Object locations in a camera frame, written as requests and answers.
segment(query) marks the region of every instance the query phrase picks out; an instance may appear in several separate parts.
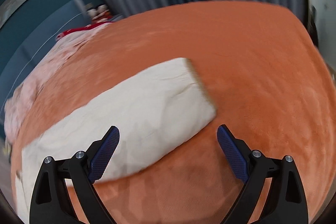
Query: metal screw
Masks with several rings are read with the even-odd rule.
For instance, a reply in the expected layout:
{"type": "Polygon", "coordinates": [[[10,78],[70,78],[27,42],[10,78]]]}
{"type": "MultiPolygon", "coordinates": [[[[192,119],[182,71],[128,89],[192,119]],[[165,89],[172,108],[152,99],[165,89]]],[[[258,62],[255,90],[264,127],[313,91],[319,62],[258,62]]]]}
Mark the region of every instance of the metal screw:
{"type": "Polygon", "coordinates": [[[76,153],[76,158],[81,159],[82,157],[84,157],[84,151],[78,151],[76,153]]]}
{"type": "Polygon", "coordinates": [[[252,155],[255,156],[256,158],[260,158],[261,157],[261,152],[259,150],[254,150],[252,152],[252,155]]]}
{"type": "Polygon", "coordinates": [[[292,162],[292,161],[293,161],[293,158],[292,158],[291,156],[289,156],[289,155],[287,155],[287,156],[285,157],[285,159],[286,159],[286,161],[288,161],[288,162],[292,162]]]}
{"type": "Polygon", "coordinates": [[[51,162],[51,160],[52,160],[51,157],[46,157],[46,158],[44,159],[44,162],[45,162],[46,164],[48,164],[49,162],[51,162]]]}

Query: blue gripper pad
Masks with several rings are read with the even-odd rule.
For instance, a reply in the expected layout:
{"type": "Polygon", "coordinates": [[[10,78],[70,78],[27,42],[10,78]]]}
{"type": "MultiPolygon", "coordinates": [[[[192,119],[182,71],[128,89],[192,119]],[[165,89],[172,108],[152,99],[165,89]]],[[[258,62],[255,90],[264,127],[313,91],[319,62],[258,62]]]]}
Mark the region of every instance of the blue gripper pad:
{"type": "Polygon", "coordinates": [[[217,130],[217,140],[236,178],[246,184],[249,179],[246,160],[223,126],[220,126],[217,130]]]}
{"type": "Polygon", "coordinates": [[[98,152],[90,162],[90,173],[88,179],[91,183],[100,179],[109,163],[117,145],[119,143],[120,134],[117,127],[115,127],[105,141],[101,144],[98,152]]]}

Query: cable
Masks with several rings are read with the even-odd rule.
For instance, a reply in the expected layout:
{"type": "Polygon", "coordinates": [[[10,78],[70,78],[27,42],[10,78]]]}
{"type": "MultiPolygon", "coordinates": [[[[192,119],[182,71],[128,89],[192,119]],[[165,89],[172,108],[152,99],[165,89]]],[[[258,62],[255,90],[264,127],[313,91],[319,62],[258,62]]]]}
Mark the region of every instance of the cable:
{"type": "Polygon", "coordinates": [[[10,88],[10,91],[8,92],[8,94],[7,94],[7,96],[6,96],[5,100],[4,100],[4,102],[3,102],[3,104],[2,104],[2,107],[1,107],[1,110],[0,110],[0,115],[1,115],[1,113],[2,113],[2,110],[3,110],[4,106],[5,106],[5,103],[6,103],[6,101],[7,101],[8,96],[10,95],[10,93],[11,93],[12,90],[13,90],[13,87],[14,87],[14,85],[15,85],[17,79],[20,77],[21,73],[22,73],[23,70],[28,66],[28,64],[33,60],[33,58],[34,58],[35,55],[39,52],[39,50],[40,50],[40,49],[41,49],[41,48],[42,48],[42,47],[43,47],[43,46],[44,46],[44,45],[45,45],[45,44],[46,44],[52,37],[54,37],[56,34],[58,34],[58,32],[59,32],[65,25],[67,25],[71,20],[73,20],[74,18],[76,18],[77,16],[79,16],[79,15],[81,15],[81,14],[82,14],[82,13],[79,13],[78,15],[76,15],[76,16],[74,16],[72,19],[70,19],[68,22],[66,22],[62,27],[59,28],[59,30],[58,30],[57,32],[55,32],[51,37],[49,37],[48,40],[46,40],[46,42],[44,42],[44,43],[42,44],[41,47],[39,47],[39,49],[36,51],[36,53],[33,55],[33,57],[28,61],[28,63],[23,67],[23,69],[20,71],[19,75],[16,77],[16,79],[15,79],[15,81],[14,81],[12,87],[10,88]]]}

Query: red fabric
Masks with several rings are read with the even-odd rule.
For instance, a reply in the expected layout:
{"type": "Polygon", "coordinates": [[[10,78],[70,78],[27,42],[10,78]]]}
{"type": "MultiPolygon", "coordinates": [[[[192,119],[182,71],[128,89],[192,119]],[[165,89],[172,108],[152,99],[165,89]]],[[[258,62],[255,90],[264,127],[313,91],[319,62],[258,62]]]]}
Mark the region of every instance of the red fabric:
{"type": "Polygon", "coordinates": [[[99,22],[99,23],[95,23],[95,24],[90,24],[86,27],[81,27],[81,28],[75,28],[75,29],[70,29],[70,30],[66,30],[64,32],[61,32],[57,37],[56,37],[56,42],[58,40],[60,40],[61,38],[65,37],[66,35],[73,33],[73,32],[78,32],[78,31],[88,31],[88,30],[92,30],[95,27],[98,27],[99,25],[105,24],[105,23],[113,23],[113,22],[99,22]]]}

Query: orange blanket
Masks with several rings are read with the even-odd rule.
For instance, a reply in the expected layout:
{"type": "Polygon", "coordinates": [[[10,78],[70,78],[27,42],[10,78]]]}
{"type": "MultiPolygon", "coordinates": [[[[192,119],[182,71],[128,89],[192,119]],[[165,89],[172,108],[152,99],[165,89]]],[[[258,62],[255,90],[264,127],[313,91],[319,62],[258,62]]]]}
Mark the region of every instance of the orange blanket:
{"type": "MultiPolygon", "coordinates": [[[[122,80],[176,57],[192,61],[217,117],[143,172],[95,186],[115,220],[220,223],[242,187],[216,141],[223,123],[251,149],[293,156],[312,220],[335,177],[336,92],[300,21],[285,8],[261,3],[176,5],[102,30],[38,95],[13,146],[12,181],[25,145],[122,80]]],[[[268,186],[269,180],[251,220],[258,218],[268,186]]]]}

